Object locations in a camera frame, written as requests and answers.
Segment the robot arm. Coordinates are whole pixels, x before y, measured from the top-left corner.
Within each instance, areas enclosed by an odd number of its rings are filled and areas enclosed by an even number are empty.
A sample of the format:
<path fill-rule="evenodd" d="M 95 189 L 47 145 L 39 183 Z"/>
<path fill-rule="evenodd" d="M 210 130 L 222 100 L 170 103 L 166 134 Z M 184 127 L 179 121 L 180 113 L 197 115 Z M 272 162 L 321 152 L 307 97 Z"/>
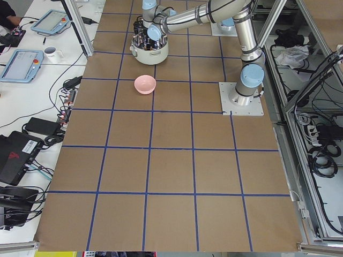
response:
<path fill-rule="evenodd" d="M 257 88 L 264 79 L 265 57 L 251 22 L 251 1 L 207 1 L 181 13 L 156 1 L 142 2 L 142 15 L 133 24 L 130 51 L 146 65 L 163 62 L 169 54 L 168 34 L 210 23 L 220 33 L 235 31 L 241 48 L 240 79 L 229 93 L 238 105 L 248 105 L 257 98 Z"/>
<path fill-rule="evenodd" d="M 142 0 L 142 10 L 143 26 L 145 28 L 149 28 L 153 23 L 153 19 L 159 15 L 164 17 L 177 14 L 173 7 L 158 5 L 156 0 Z"/>

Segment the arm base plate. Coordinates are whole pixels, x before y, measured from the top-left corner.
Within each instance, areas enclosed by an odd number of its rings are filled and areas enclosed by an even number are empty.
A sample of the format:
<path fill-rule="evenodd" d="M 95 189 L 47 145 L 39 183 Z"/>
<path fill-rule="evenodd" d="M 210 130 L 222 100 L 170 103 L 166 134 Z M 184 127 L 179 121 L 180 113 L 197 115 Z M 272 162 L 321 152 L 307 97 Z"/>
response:
<path fill-rule="evenodd" d="M 252 96 L 241 96 L 236 91 L 236 82 L 219 82 L 223 115 L 263 116 L 263 107 L 258 88 Z"/>
<path fill-rule="evenodd" d="M 211 24 L 212 36 L 237 37 L 235 26 L 225 26 L 223 24 Z"/>

